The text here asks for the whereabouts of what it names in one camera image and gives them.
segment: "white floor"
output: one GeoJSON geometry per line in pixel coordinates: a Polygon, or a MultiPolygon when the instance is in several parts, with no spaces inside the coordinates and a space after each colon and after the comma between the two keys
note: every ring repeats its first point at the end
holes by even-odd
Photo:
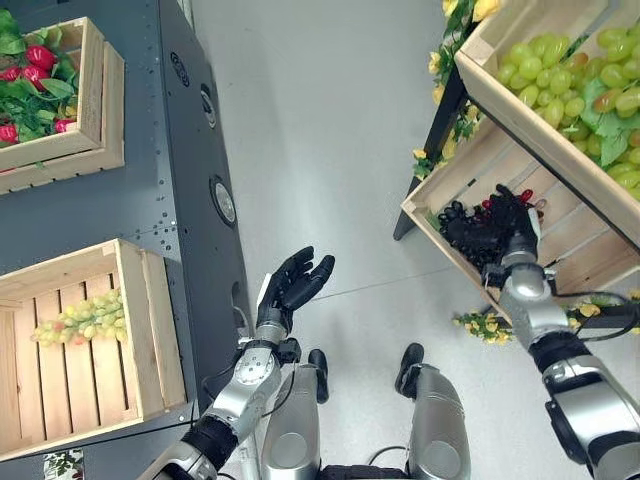
{"type": "MultiPolygon", "coordinates": [[[[473,285],[419,232],[391,237],[410,151],[435,112],[426,62],[444,28],[441,2],[193,0],[193,9],[218,83],[250,294],[301,247],[336,256],[294,331],[329,359],[324,463],[363,463],[406,442],[412,406],[393,380],[419,341],[465,404],[474,479],[589,478],[565,459],[527,354],[451,324],[482,305],[473,285]]],[[[640,338],[594,351],[640,396],[640,338]]],[[[392,452],[380,459],[402,463],[392,452]]]]}

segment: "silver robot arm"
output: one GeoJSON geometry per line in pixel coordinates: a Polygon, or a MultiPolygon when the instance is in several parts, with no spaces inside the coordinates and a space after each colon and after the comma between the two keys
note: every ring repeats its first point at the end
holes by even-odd
{"type": "Polygon", "coordinates": [[[280,384],[281,363],[299,360],[297,341],[285,341],[293,312],[320,291],[333,271],[333,257],[324,257],[310,271],[312,260],[313,247],[307,247],[271,276],[258,307],[256,338],[243,346],[231,381],[182,440],[138,480],[215,480],[235,448],[254,432],[280,384]],[[283,350],[283,345],[294,348],[283,350]]]}
{"type": "Polygon", "coordinates": [[[542,374],[554,432],[569,458],[596,480],[640,479],[638,404],[569,328],[536,263],[531,233],[516,232],[503,256],[500,306],[542,374]]]}

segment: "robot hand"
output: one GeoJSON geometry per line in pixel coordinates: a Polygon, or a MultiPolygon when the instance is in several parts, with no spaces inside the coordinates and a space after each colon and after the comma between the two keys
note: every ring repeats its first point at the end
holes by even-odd
{"type": "Polygon", "coordinates": [[[276,323],[286,328],[287,333],[291,332],[293,312],[311,300],[333,272],[333,256],[325,256],[313,270],[312,260],[313,247],[303,248],[271,275],[258,306],[258,327],[276,323]]]}

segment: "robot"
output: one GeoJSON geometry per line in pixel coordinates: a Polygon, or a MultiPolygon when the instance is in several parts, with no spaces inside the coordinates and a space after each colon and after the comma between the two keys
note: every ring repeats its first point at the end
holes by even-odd
{"type": "MultiPolygon", "coordinates": [[[[500,231],[509,235],[500,264],[488,266],[483,277],[487,285],[501,288],[500,306],[542,375],[552,428],[567,456],[585,465],[596,480],[640,479],[640,409],[570,329],[554,301],[551,272],[537,264],[535,212],[505,187],[498,185],[497,190],[492,213],[500,231]]],[[[490,233],[462,232],[458,240],[486,241],[490,233]]],[[[321,290],[333,271],[333,257],[324,257],[313,270],[312,260],[313,248],[307,247],[271,276],[259,303],[255,338],[241,340],[233,377],[191,430],[139,480],[215,480],[231,453],[266,416],[270,418],[260,462],[264,480],[471,478],[462,402],[451,382],[423,363],[424,350],[418,344],[407,347],[395,382],[396,391],[415,402],[404,471],[321,469],[317,405],[329,395],[327,360],[320,350],[311,351],[308,362],[287,377],[274,408],[265,413],[281,383],[282,366],[300,361],[298,342],[288,338],[293,312],[321,290]]]]}

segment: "flowers in crate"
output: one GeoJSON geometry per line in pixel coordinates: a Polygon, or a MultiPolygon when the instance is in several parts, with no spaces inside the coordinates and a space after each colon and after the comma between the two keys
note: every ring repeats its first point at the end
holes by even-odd
{"type": "Polygon", "coordinates": [[[31,339],[42,347],[73,341],[82,345],[96,336],[127,340],[124,307],[120,289],[68,305],[55,320],[38,319],[31,339]]]}
{"type": "Polygon", "coordinates": [[[0,9],[0,148],[62,133],[76,121],[78,72],[55,26],[22,35],[0,9]]]}

